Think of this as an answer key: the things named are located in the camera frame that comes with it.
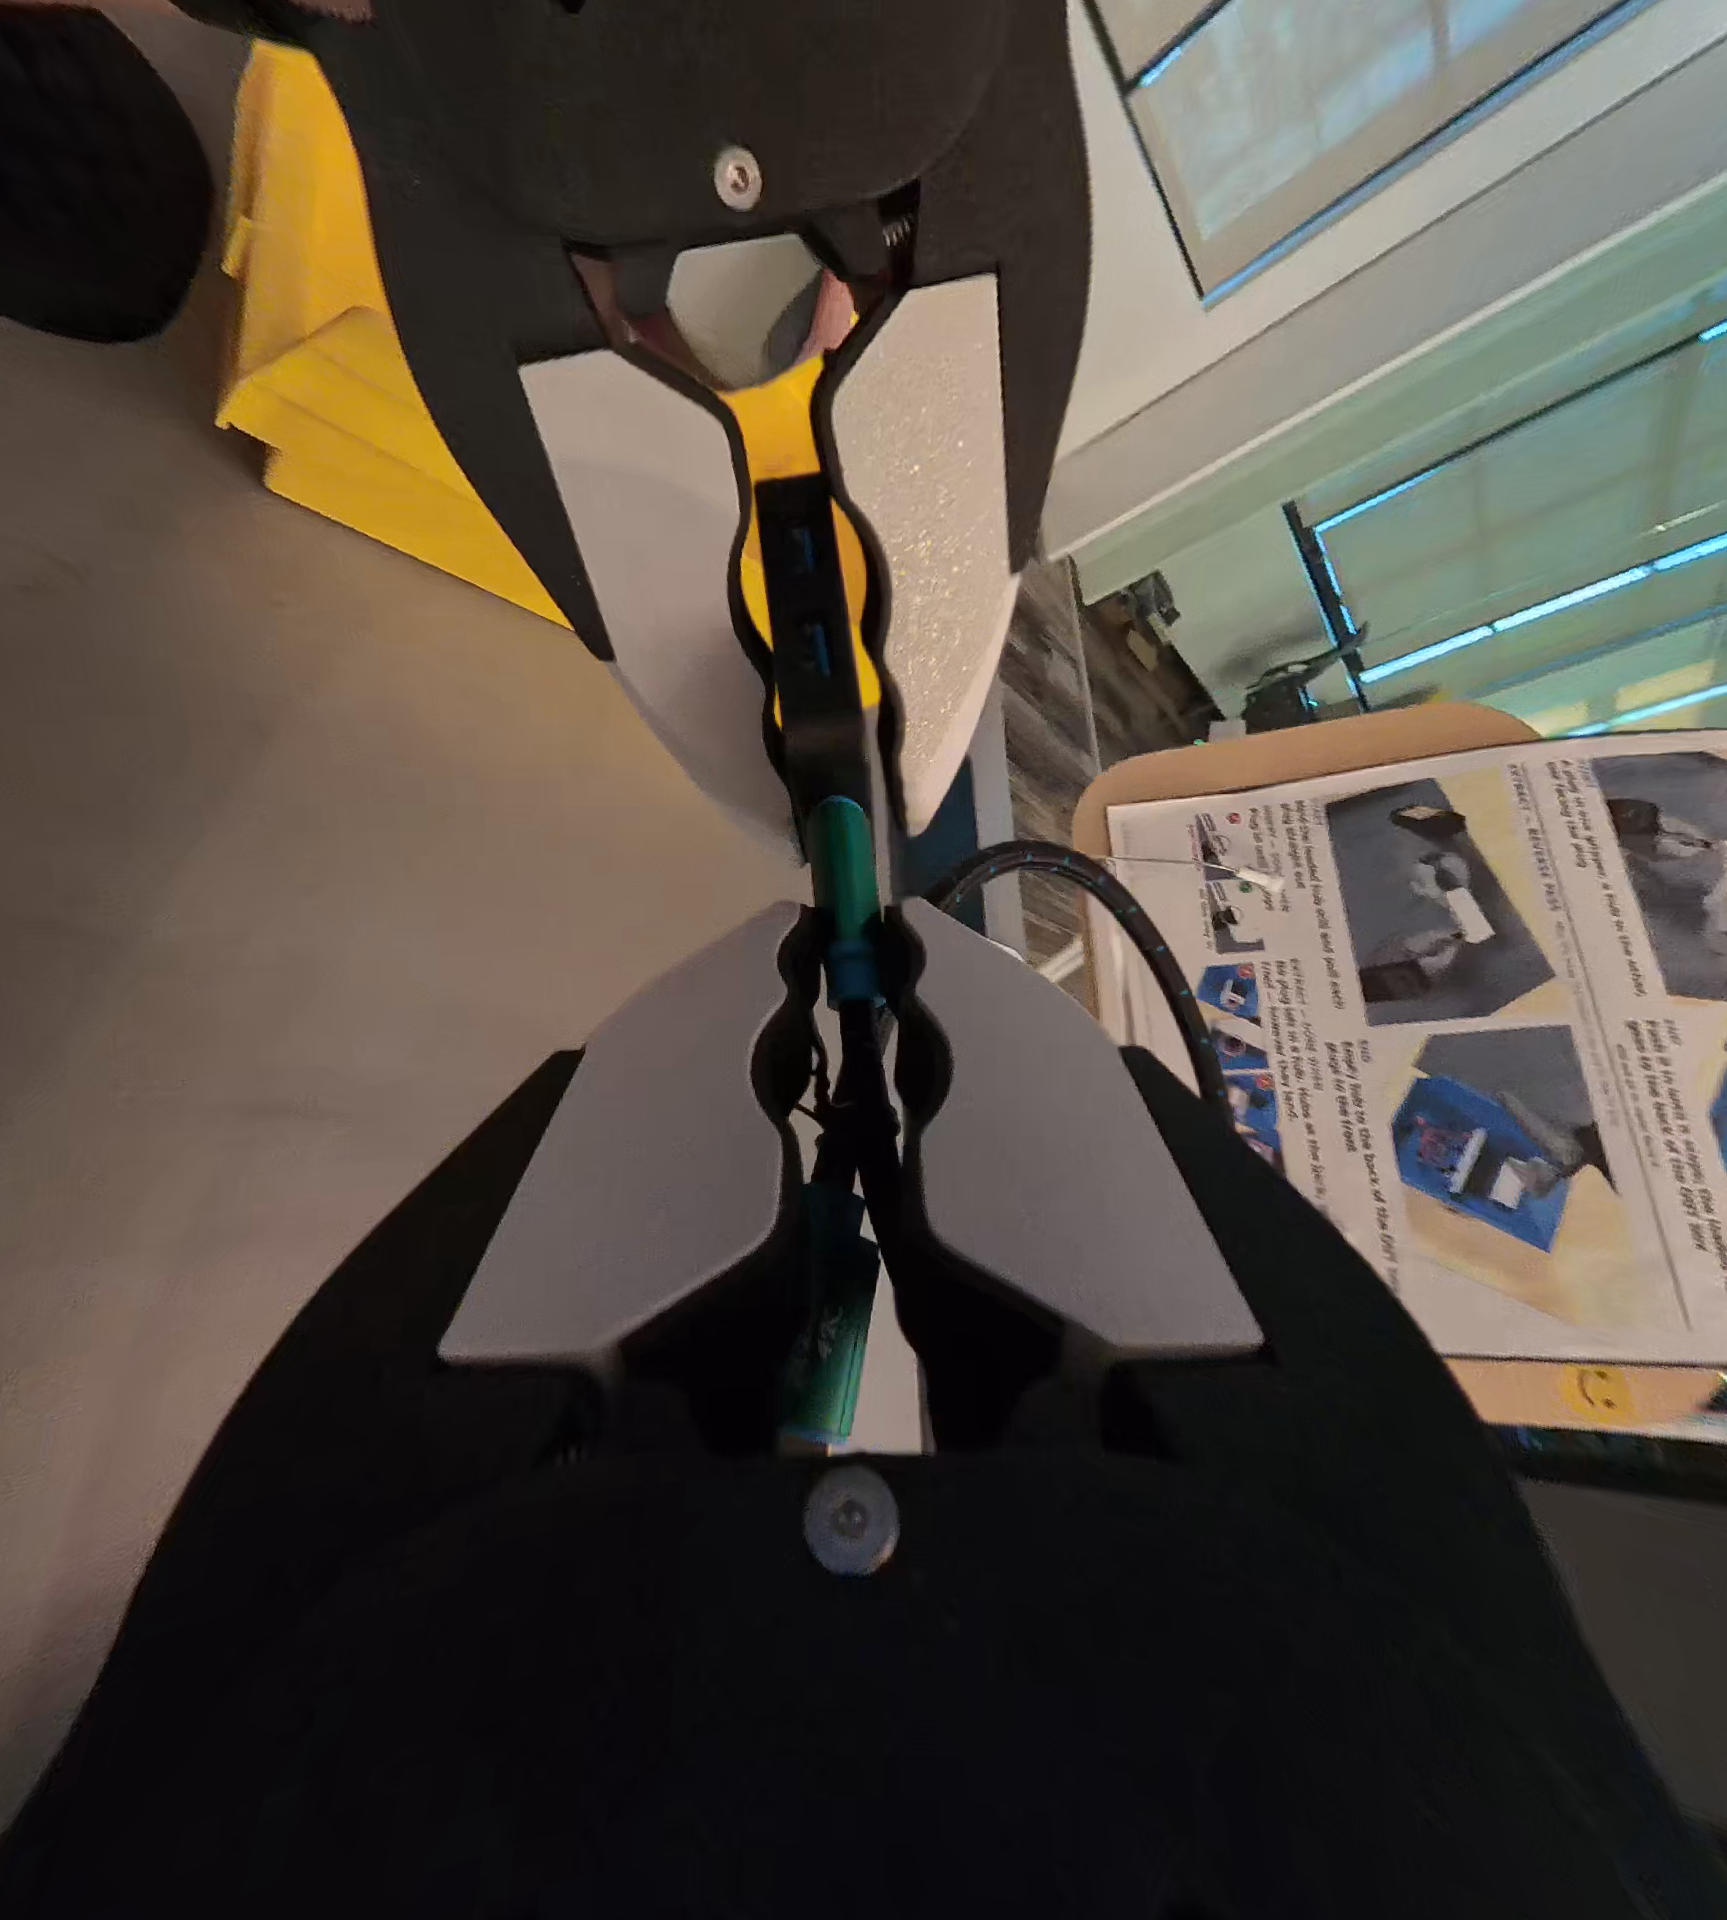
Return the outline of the black sign stand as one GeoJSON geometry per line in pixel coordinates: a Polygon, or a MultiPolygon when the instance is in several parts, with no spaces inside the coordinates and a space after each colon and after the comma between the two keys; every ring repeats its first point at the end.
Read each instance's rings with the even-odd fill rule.
{"type": "Polygon", "coordinates": [[[1518,1480],[1594,1665],[1727,1860],[1727,1499],[1518,1480]]]}

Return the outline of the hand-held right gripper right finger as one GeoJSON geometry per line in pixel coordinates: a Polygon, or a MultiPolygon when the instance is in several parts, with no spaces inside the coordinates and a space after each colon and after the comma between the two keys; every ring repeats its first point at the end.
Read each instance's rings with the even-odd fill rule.
{"type": "Polygon", "coordinates": [[[1104,1031],[930,905],[888,929],[926,1241],[1112,1359],[1256,1354],[1258,1324],[1104,1031]]]}

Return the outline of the dark grey usb hub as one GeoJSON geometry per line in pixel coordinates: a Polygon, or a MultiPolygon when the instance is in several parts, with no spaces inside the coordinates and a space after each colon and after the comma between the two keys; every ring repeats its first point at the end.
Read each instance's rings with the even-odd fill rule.
{"type": "Polygon", "coordinates": [[[751,506],[771,656],[771,735],[805,845],[823,802],[874,810],[878,695],[863,628],[868,568],[823,473],[761,481],[751,506]]]}

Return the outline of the yellow plastic bin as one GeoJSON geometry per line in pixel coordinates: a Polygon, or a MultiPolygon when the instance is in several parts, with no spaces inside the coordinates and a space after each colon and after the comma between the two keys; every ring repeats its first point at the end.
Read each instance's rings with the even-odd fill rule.
{"type": "MultiPolygon", "coordinates": [[[[809,402],[825,353],[855,323],[853,296],[793,235],[731,248],[731,293],[755,293],[763,257],[787,267],[791,300],[773,314],[779,346],[759,346],[755,384],[723,387],[705,363],[643,360],[729,411],[745,487],[815,466],[809,402]]],[[[569,609],[593,605],[589,584],[549,586],[425,407],[387,306],[357,144],[311,49],[261,40],[251,52],[235,109],[225,274],[239,308],[217,425],[267,449],[269,490],[589,641],[585,615],[569,609]]],[[[749,512],[745,524],[733,620],[767,671],[763,742],[775,759],[749,512]]]]}

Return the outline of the black braided cable green plug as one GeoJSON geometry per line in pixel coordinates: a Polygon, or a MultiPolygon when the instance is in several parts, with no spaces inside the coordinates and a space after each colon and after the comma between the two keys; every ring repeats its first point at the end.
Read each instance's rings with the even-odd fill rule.
{"type": "MultiPolygon", "coordinates": [[[[880,907],[874,833],[859,805],[819,802],[809,815],[813,900],[825,921],[827,1002],[839,1023],[837,1074],[813,1051],[809,1118],[819,1141],[807,1184],[811,1308],[781,1380],[779,1445],[827,1455],[853,1433],[874,1308],[878,1246],[865,1234],[872,1196],[892,1198],[900,1163],[882,1076],[874,932],[880,907]]],[[[1072,848],[1012,839],[976,851],[922,900],[942,914],[998,877],[1038,872],[1098,902],[1152,977],[1174,1020],[1200,1101],[1226,1128],[1234,1109],[1188,981],[1154,921],[1102,862],[1072,848]]]]}

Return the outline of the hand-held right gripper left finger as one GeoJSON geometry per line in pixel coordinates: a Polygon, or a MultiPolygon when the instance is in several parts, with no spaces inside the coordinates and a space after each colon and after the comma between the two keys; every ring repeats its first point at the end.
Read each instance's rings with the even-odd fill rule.
{"type": "Polygon", "coordinates": [[[455,1367],[621,1353],[759,1254],[801,1183],[813,912],[779,900],[587,1040],[443,1332],[455,1367]]]}

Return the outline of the instruction sheet on wooden board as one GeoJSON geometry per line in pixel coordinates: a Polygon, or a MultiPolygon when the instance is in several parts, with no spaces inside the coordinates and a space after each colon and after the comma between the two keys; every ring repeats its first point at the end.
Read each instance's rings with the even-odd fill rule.
{"type": "Polygon", "coordinates": [[[1727,730],[1418,707],[1148,752],[1072,834],[1238,1136],[1492,1423],[1727,1413],[1727,730]]]}

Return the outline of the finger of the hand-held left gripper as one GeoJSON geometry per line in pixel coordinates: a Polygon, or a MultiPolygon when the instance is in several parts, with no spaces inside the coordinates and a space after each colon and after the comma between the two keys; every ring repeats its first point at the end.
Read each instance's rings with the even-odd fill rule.
{"type": "Polygon", "coordinates": [[[711,805],[745,833],[791,834],[763,742],[767,671],[733,620],[747,488],[729,411],[611,349],[533,360],[519,381],[615,681],[711,805]]]}
{"type": "Polygon", "coordinates": [[[996,276],[916,287],[855,325],[821,407],[839,498],[874,559],[888,771],[914,836],[970,755],[1018,593],[996,276]]]}

